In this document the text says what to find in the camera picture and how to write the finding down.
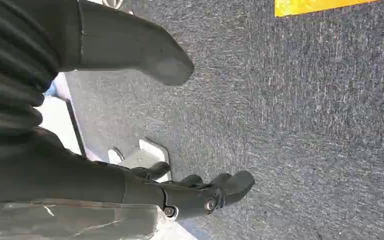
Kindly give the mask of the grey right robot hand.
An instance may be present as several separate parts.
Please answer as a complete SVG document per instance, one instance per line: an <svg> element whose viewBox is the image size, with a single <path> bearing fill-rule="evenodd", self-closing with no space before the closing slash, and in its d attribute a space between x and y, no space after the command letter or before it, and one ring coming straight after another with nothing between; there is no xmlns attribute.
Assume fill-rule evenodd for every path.
<svg viewBox="0 0 384 240"><path fill-rule="evenodd" d="M240 201L248 171L205 184L196 175L155 183L149 173L70 153L40 127L37 107L59 72L134 69L169 86L194 64L161 26L88 0L0 0L0 200L39 198L150 203L181 216Z"/></svg>

